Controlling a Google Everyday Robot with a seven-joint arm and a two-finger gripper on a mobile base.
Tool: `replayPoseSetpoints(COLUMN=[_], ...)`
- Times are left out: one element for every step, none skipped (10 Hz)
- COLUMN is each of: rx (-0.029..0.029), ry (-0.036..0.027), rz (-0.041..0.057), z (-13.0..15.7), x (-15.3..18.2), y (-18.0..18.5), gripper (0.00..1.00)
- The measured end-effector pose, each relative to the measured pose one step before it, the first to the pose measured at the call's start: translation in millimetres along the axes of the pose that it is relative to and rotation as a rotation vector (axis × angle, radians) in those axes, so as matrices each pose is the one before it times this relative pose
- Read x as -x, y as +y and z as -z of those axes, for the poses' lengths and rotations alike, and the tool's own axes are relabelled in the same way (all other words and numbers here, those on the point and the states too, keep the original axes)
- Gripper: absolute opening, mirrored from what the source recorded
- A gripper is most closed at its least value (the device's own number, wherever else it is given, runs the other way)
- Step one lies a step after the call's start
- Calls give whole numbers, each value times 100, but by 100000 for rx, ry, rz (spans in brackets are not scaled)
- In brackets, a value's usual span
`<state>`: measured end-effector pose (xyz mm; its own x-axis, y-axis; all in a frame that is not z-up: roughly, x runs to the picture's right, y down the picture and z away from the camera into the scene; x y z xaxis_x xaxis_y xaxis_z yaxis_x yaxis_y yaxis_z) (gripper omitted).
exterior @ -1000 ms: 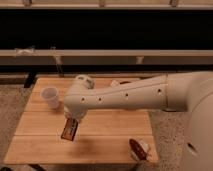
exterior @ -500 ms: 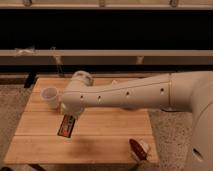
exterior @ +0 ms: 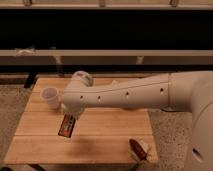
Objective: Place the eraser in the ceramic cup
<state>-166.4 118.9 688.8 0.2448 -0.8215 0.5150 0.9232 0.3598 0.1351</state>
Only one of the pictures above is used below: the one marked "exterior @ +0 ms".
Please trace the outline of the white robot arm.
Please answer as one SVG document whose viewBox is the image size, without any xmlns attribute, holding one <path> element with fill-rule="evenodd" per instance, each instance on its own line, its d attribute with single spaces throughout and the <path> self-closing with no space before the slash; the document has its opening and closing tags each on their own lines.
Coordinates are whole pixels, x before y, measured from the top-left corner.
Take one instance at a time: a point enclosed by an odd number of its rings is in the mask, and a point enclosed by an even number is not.
<svg viewBox="0 0 213 171">
<path fill-rule="evenodd" d="M 156 108 L 192 114 L 183 171 L 213 171 L 213 71 L 176 72 L 95 86 L 83 71 L 73 74 L 62 109 L 78 116 L 87 108 Z"/>
</svg>

